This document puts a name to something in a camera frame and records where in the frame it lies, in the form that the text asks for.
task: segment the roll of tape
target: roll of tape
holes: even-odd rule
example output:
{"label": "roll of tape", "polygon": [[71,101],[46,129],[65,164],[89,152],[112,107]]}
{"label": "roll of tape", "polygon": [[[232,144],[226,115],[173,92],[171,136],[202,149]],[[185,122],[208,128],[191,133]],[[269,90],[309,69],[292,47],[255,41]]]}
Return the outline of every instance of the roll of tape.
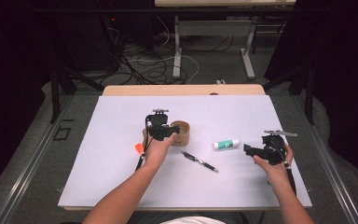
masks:
{"label": "roll of tape", "polygon": [[171,123],[171,126],[179,125],[179,134],[176,137],[176,140],[173,142],[173,146],[185,147],[188,144],[190,138],[190,125],[182,120],[176,120]]}

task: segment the black curtain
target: black curtain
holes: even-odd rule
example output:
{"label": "black curtain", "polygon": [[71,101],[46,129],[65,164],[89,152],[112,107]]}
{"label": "black curtain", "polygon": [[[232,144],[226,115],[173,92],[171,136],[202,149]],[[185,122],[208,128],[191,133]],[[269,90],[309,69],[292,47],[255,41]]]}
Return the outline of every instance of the black curtain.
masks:
{"label": "black curtain", "polygon": [[45,99],[43,51],[15,1],[0,1],[0,174]]}
{"label": "black curtain", "polygon": [[332,3],[333,16],[289,19],[265,77],[277,80],[314,53],[314,94],[330,119],[329,146],[358,167],[358,1],[299,0],[296,7],[326,8]]}

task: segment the white glue stick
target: white glue stick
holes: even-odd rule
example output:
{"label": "white glue stick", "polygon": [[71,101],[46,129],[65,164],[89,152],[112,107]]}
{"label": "white glue stick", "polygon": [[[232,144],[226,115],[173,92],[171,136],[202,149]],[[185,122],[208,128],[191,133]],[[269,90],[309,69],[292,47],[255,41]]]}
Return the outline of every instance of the white glue stick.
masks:
{"label": "white glue stick", "polygon": [[228,148],[228,147],[237,147],[239,145],[240,145],[240,140],[234,139],[234,140],[215,142],[215,143],[213,143],[213,148],[214,149],[222,149],[222,148]]}

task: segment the desk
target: desk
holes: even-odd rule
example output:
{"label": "desk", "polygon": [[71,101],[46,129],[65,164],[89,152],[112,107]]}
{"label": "desk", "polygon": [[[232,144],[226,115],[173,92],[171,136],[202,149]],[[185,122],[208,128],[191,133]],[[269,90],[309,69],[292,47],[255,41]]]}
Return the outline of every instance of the desk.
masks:
{"label": "desk", "polygon": [[[220,95],[209,95],[212,92]],[[212,142],[234,138],[240,139],[241,145],[262,147],[265,130],[282,128],[272,102],[258,85],[107,87],[95,107],[59,206],[91,209],[134,172],[139,159],[134,145],[142,141],[145,117],[153,114],[153,108],[170,109],[168,122],[187,121],[190,141],[186,147],[170,147],[137,210],[243,211],[279,207],[266,174],[241,147],[222,151],[212,148]],[[219,173],[186,159],[181,151],[207,161]],[[297,197],[310,207],[295,161],[292,167]]]}
{"label": "desk", "polygon": [[[156,0],[156,7],[256,7],[294,5],[296,0]],[[250,21],[179,21],[175,16],[175,58],[173,76],[180,76],[182,49],[180,35],[234,35],[246,36],[245,48],[241,57],[248,78],[255,78],[255,72],[249,59],[249,52],[255,35],[257,17]]]}

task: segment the black pen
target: black pen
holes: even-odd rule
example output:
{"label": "black pen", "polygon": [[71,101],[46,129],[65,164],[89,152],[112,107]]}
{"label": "black pen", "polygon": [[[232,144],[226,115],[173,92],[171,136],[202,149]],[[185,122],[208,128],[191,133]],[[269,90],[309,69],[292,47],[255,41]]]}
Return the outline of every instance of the black pen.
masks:
{"label": "black pen", "polygon": [[207,167],[210,170],[213,170],[215,172],[219,172],[216,168],[214,168],[212,165],[206,163],[205,161],[197,159],[195,156],[188,154],[187,152],[182,151],[186,158],[188,158],[191,161],[197,161],[199,164]]}

